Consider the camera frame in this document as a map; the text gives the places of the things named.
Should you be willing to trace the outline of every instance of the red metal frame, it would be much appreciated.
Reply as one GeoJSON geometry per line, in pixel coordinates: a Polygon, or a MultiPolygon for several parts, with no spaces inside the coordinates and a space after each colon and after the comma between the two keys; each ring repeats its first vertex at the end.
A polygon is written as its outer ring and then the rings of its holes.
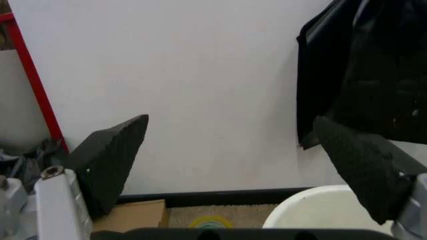
{"type": "Polygon", "coordinates": [[[42,81],[40,80],[39,74],[37,73],[36,67],[34,66],[33,60],[31,59],[30,53],[25,45],[14,15],[11,12],[0,14],[0,24],[2,23],[5,24],[10,38],[13,41],[13,45],[18,53],[19,59],[21,60],[23,69],[32,87],[32,91],[34,92],[35,98],[40,106],[40,110],[43,113],[50,136],[55,140],[61,140],[62,148],[68,153],[68,147],[65,143],[61,128],[57,122],[54,111],[52,110],[51,103],[49,102],[48,96],[43,88],[42,81]]]}

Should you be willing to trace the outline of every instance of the white bucket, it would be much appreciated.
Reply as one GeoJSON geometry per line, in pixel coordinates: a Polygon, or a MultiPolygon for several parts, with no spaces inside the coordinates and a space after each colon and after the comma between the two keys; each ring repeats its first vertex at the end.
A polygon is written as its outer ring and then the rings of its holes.
{"type": "Polygon", "coordinates": [[[392,235],[392,223],[379,225],[372,220],[348,185],[331,185],[289,197],[270,213],[262,228],[364,229],[392,235]]]}

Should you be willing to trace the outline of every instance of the white wall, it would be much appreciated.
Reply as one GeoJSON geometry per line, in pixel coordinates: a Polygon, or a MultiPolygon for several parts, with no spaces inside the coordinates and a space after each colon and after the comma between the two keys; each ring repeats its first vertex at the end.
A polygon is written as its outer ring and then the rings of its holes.
{"type": "Polygon", "coordinates": [[[11,0],[66,141],[149,114],[124,194],[341,183],[296,140],[299,30],[330,0],[11,0]]]}
{"type": "Polygon", "coordinates": [[[0,149],[22,153],[49,136],[17,52],[0,51],[0,149]]]}

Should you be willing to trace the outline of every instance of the floor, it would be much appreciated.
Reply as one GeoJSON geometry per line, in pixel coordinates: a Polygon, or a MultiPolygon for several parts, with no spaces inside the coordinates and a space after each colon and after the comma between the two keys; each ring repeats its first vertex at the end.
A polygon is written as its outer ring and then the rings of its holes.
{"type": "Polygon", "coordinates": [[[169,208],[169,227],[188,228],[202,216],[220,216],[233,228],[261,228],[276,204],[192,206],[169,208]]]}

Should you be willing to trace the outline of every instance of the cardboard box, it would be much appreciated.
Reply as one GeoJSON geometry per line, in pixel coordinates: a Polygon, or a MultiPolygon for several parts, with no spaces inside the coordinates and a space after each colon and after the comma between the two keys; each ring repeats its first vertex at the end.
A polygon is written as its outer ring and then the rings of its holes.
{"type": "Polygon", "coordinates": [[[115,206],[111,212],[93,223],[93,231],[124,233],[138,228],[168,226],[164,200],[140,201],[115,206]]]}

